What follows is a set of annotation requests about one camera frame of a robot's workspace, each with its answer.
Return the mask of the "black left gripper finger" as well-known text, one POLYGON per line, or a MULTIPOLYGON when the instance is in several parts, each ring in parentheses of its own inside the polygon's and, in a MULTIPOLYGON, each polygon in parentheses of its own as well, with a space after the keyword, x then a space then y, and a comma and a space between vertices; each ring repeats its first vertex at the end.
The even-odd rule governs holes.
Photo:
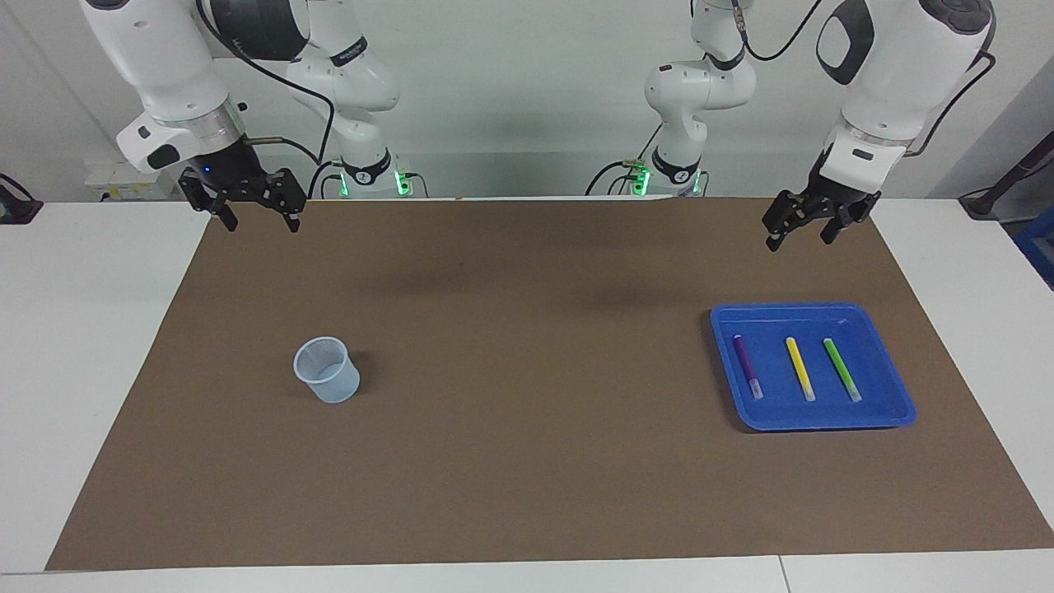
POLYGON ((855 202, 850 205, 833 203, 831 221, 821 230, 820 239, 824 244, 831 245, 844 229, 864 222, 873 207, 873 202, 855 202))
POLYGON ((767 229, 767 248, 777 252, 788 234, 807 226, 816 214, 816 198, 807 193, 781 191, 762 217, 762 225, 767 229))

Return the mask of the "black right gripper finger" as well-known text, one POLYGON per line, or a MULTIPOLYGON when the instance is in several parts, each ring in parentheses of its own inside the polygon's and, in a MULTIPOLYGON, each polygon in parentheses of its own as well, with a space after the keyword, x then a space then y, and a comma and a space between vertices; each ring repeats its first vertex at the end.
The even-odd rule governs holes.
POLYGON ((180 190, 189 206, 194 211, 207 212, 211 217, 218 218, 218 221, 222 222, 229 232, 236 230, 238 219, 232 209, 227 205, 226 199, 222 196, 215 198, 211 195, 193 169, 184 169, 184 172, 180 174, 180 190))
POLYGON ((264 206, 282 215, 287 229, 300 231, 300 216, 306 204, 305 191, 290 169, 279 169, 264 176, 264 206))

